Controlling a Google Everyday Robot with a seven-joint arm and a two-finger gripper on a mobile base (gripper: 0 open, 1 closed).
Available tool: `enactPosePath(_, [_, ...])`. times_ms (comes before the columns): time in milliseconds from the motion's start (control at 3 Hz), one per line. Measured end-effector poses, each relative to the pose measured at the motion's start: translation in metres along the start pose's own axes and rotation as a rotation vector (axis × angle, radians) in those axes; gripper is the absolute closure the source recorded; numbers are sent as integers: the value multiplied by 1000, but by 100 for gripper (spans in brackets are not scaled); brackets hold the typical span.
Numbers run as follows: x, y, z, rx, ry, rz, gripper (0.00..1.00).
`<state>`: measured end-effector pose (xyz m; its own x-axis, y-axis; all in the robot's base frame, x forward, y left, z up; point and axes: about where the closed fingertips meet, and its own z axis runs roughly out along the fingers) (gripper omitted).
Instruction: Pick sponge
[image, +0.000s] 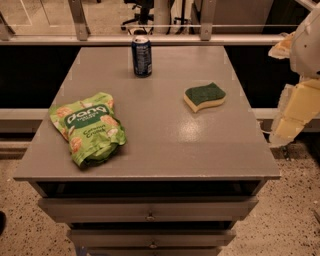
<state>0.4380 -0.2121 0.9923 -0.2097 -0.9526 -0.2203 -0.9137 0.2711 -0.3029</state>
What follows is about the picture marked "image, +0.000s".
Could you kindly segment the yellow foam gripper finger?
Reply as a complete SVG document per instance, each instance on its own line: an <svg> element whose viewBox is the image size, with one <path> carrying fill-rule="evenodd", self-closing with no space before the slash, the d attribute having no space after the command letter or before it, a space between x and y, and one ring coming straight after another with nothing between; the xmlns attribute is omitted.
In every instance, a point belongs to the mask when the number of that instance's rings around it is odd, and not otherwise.
<svg viewBox="0 0 320 256"><path fill-rule="evenodd" d="M284 100L278 102L276 114L269 135L272 147L282 147L291 143L314 117L320 113L320 80L313 79L309 87L310 96L306 100Z"/></svg>

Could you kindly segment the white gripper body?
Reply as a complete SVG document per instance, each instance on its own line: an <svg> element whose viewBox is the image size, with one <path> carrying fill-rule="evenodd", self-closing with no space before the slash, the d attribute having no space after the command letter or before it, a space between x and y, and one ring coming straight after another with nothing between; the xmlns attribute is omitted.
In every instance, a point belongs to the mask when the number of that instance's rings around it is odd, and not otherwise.
<svg viewBox="0 0 320 256"><path fill-rule="evenodd" d="M281 93L281 98L284 100L306 100L310 96L309 87L313 82L313 79L301 77L296 85L286 84Z"/></svg>

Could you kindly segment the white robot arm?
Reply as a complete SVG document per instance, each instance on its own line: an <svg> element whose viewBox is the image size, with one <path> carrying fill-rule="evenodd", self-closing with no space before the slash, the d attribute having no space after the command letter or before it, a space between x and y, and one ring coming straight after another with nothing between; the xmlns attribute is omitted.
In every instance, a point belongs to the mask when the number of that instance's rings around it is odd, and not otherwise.
<svg viewBox="0 0 320 256"><path fill-rule="evenodd" d="M282 147L320 113L320 3L268 55L288 58L291 70L300 76L296 85L285 85L271 125L269 142L272 147Z"/></svg>

